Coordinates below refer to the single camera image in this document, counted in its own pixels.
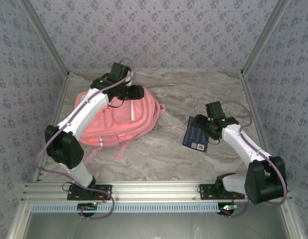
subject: barcode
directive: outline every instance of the barcode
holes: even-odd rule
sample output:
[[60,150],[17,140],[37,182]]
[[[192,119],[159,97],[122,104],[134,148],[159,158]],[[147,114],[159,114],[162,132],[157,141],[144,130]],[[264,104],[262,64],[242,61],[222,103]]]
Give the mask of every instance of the barcode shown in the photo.
[[205,148],[205,146],[203,145],[203,144],[198,144],[198,147],[197,147],[197,149],[199,149],[199,150],[204,150],[204,148]]

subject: book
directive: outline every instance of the book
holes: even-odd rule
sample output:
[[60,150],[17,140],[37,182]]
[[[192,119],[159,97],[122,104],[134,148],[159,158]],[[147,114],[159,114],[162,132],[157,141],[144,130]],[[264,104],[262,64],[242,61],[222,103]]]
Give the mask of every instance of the book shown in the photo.
[[194,117],[189,116],[186,132],[183,139],[183,146],[206,153],[208,146],[208,136],[200,128],[192,126],[193,120]]

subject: patterned wallpaper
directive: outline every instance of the patterned wallpaper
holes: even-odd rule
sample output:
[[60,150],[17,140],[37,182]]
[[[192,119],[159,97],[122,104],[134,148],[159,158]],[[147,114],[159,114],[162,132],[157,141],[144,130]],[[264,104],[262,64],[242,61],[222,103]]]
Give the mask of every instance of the patterned wallpaper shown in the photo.
[[248,76],[308,237],[308,0],[293,0]]
[[0,239],[33,179],[62,82],[18,1],[0,0]]
[[32,0],[70,71],[240,69],[276,0]]

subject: book cover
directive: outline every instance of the book cover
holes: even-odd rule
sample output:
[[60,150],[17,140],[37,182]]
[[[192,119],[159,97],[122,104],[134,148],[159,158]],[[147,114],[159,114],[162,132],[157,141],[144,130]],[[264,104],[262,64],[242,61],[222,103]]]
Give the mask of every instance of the book cover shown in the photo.
[[206,153],[208,136],[200,128],[192,126],[193,120],[194,117],[189,116],[185,136],[183,139],[183,146]]

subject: pink backpack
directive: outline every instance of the pink backpack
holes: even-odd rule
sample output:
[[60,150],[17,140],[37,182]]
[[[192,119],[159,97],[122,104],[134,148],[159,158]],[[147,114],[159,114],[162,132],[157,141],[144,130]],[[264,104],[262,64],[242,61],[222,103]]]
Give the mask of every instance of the pink backpack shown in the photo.
[[[114,97],[110,106],[104,107],[93,118],[81,135],[80,142],[93,146],[94,149],[85,159],[88,164],[103,148],[122,145],[116,159],[120,159],[132,139],[138,138],[151,131],[159,116],[166,107],[144,88],[144,97],[140,100],[122,102]],[[76,100],[77,107],[84,99],[86,92],[81,92]]]

